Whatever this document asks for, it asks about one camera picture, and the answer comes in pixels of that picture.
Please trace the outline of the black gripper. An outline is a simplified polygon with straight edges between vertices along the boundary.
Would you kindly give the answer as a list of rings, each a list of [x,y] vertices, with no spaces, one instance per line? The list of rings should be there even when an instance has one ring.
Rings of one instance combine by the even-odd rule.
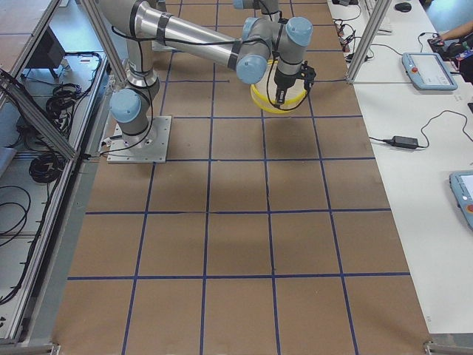
[[[285,103],[287,90],[294,86],[298,78],[297,74],[285,74],[277,70],[274,76],[276,84],[276,105],[279,107]]]

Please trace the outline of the person's hand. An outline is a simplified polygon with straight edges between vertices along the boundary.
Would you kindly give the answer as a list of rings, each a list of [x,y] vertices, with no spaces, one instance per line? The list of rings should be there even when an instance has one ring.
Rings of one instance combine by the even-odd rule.
[[[443,34],[439,35],[438,38],[439,38],[440,41],[448,41],[448,40],[450,40],[451,36],[450,36],[449,32],[447,32],[447,33],[443,33]]]

